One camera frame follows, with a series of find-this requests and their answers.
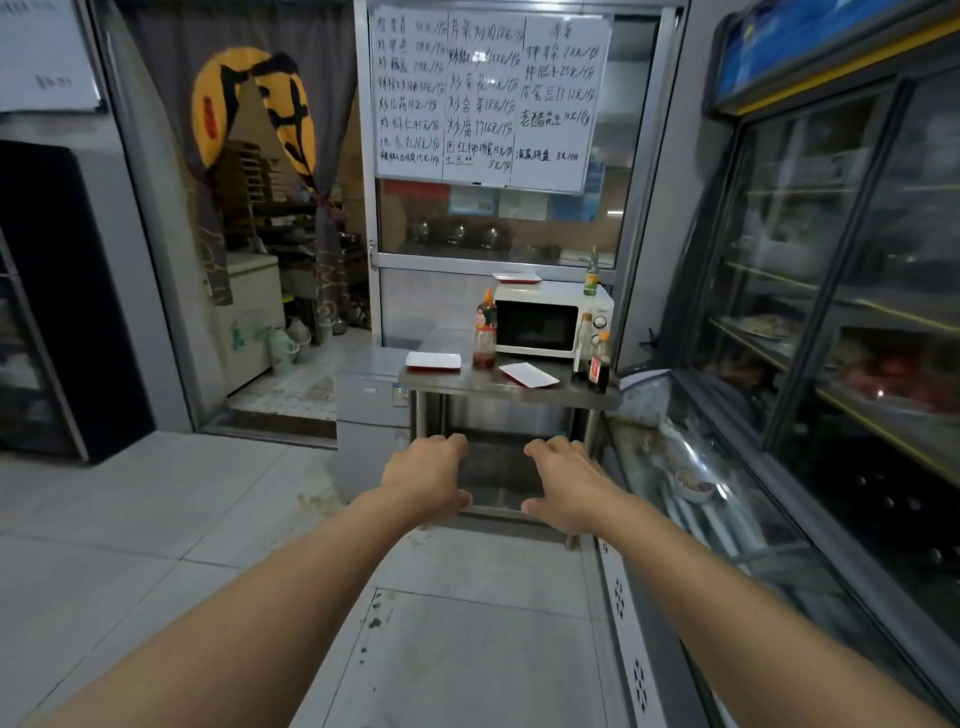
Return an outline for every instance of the condiment bottle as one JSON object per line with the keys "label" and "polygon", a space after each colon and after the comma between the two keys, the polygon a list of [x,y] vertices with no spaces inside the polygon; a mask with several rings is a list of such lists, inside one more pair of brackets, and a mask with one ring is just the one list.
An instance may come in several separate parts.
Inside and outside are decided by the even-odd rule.
{"label": "condiment bottle", "polygon": [[597,295],[597,283],[600,281],[600,264],[599,264],[599,255],[597,254],[597,247],[593,246],[593,251],[590,253],[590,265],[587,266],[587,275],[584,277],[584,295],[585,296],[596,296]]}
{"label": "condiment bottle", "polygon": [[610,332],[602,331],[590,357],[589,388],[606,392],[610,382]]}
{"label": "condiment bottle", "polygon": [[493,292],[487,289],[483,302],[477,306],[477,328],[473,333],[473,366],[489,369],[496,361],[496,303]]}
{"label": "condiment bottle", "polygon": [[585,313],[580,319],[580,328],[577,329],[577,343],[573,348],[573,375],[576,378],[586,379],[590,368],[590,339],[593,338],[593,314]]}

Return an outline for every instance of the wall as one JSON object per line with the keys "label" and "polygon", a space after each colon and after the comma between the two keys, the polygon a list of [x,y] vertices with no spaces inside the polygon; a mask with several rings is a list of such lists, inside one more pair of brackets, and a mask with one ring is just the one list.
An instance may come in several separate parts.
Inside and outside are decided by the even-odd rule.
{"label": "wall", "polygon": [[227,398],[213,304],[189,212],[194,180],[127,26],[112,3],[102,18],[120,71],[127,152],[166,305],[177,361],[197,427]]}
{"label": "wall", "polygon": [[743,10],[748,4],[746,0],[690,2],[633,296],[627,309],[617,363],[621,371],[649,356],[637,344],[648,338],[648,328],[660,328],[663,306],[684,251],[693,213],[731,138],[731,128],[704,118],[700,105],[713,30],[724,15]]}
{"label": "wall", "polygon": [[[89,31],[86,7],[83,3],[78,7]],[[192,431],[113,115],[6,114],[0,116],[0,138],[67,147],[77,153],[156,427]]]}

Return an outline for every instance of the white floor tile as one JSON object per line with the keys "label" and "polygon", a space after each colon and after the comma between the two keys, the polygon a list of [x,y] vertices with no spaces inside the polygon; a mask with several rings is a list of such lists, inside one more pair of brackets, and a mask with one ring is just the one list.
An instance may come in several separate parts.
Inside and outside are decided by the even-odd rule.
{"label": "white floor tile", "polygon": [[370,584],[589,617],[580,553],[532,539],[458,528],[418,529],[400,540]]}
{"label": "white floor tile", "polygon": [[324,663],[317,673],[313,685],[300,703],[300,709],[290,724],[290,728],[320,728],[324,725],[333,697],[340,688],[350,655],[353,654],[358,638],[364,630],[367,616],[373,602],[374,589],[367,588],[360,593],[353,609],[344,620],[344,626],[334,639],[326,653]]}
{"label": "white floor tile", "polygon": [[0,725],[29,713],[172,566],[0,537]]}
{"label": "white floor tile", "polygon": [[127,617],[77,665],[43,701],[41,712],[50,712],[82,690],[128,652],[181,614],[227,584],[240,571],[207,564],[177,563]]}
{"label": "white floor tile", "polygon": [[[208,564],[177,564],[130,615],[60,683],[31,718],[39,719],[40,716],[54,711],[71,695],[104,674],[128,652],[227,584],[238,573],[239,571],[234,569]],[[293,726],[307,728],[324,724],[372,599],[373,589],[365,589],[353,605],[344,626],[326,653],[324,664],[313,685],[300,705]]]}
{"label": "white floor tile", "polygon": [[589,619],[378,590],[325,728],[602,726]]}
{"label": "white floor tile", "polygon": [[333,336],[319,347],[303,347],[290,374],[277,376],[268,372],[259,376],[230,395],[228,405],[246,412],[333,422],[337,419],[333,380],[347,358],[368,347],[371,340],[369,331],[348,328],[343,335]]}
{"label": "white floor tile", "polygon": [[343,506],[333,490],[333,450],[290,448],[186,558],[250,567]]}
{"label": "white floor tile", "polygon": [[181,557],[286,446],[154,432],[79,478],[13,532]]}
{"label": "white floor tile", "polygon": [[630,700],[624,692],[623,666],[616,655],[612,626],[608,621],[593,619],[593,643],[596,647],[597,666],[600,668],[600,686],[603,689],[604,711],[607,728],[630,728]]}
{"label": "white floor tile", "polygon": [[70,493],[86,466],[0,452],[0,533]]}

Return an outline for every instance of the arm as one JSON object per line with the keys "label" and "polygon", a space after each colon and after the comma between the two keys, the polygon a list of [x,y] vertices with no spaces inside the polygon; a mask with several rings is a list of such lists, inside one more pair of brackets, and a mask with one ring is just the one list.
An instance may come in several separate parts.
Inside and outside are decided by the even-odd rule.
{"label": "arm", "polygon": [[373,570],[415,526],[459,513],[463,435],[417,440],[379,488],[165,627],[47,723],[286,726]]}
{"label": "arm", "polygon": [[617,488],[580,443],[535,440],[526,453],[545,497],[524,502],[524,512],[616,548],[740,728],[948,726],[886,673]]}

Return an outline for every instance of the shelf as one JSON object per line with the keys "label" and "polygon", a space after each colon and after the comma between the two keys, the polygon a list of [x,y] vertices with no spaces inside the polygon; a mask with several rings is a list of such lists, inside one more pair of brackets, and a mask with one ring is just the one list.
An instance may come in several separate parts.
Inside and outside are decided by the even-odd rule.
{"label": "shelf", "polygon": [[766,195],[843,195],[855,192],[854,187],[797,187],[796,189],[748,189],[748,197]]}
{"label": "shelf", "polygon": [[960,425],[889,412],[835,383],[818,387],[817,394],[921,465],[960,487]]}
{"label": "shelf", "polygon": [[761,359],[777,367],[781,372],[785,372],[790,366],[790,357],[772,349],[766,342],[751,336],[746,331],[735,328],[730,321],[724,321],[714,318],[708,319],[714,326],[729,336],[733,341],[746,347]]}
{"label": "shelf", "polygon": [[778,280],[781,283],[786,283],[787,285],[793,285],[793,286],[796,286],[797,288],[802,288],[807,291],[817,290],[817,286],[813,285],[813,283],[804,283],[802,280],[794,280],[794,279],[788,278],[787,276],[781,276],[780,274],[777,274],[777,273],[769,273],[767,271],[760,270],[759,268],[751,268],[749,265],[742,265],[741,263],[731,263],[728,260],[724,261],[724,265],[730,266],[731,268],[738,271],[743,271],[744,273],[750,273],[754,276],[762,276],[764,278]]}
{"label": "shelf", "polygon": [[960,184],[907,184],[900,192],[936,192],[939,190],[960,192]]}
{"label": "shelf", "polygon": [[960,334],[960,325],[950,324],[945,321],[937,321],[936,319],[929,318],[927,316],[921,316],[916,313],[911,313],[910,311],[904,311],[900,308],[895,308],[891,305],[885,303],[879,303],[871,299],[865,298],[852,298],[848,299],[848,303],[853,303],[854,305],[863,306],[865,308],[871,308],[874,311],[879,311],[888,316],[893,316],[895,318],[903,319],[904,321],[909,321],[912,324],[920,324],[927,328],[933,328],[944,333],[951,334]]}

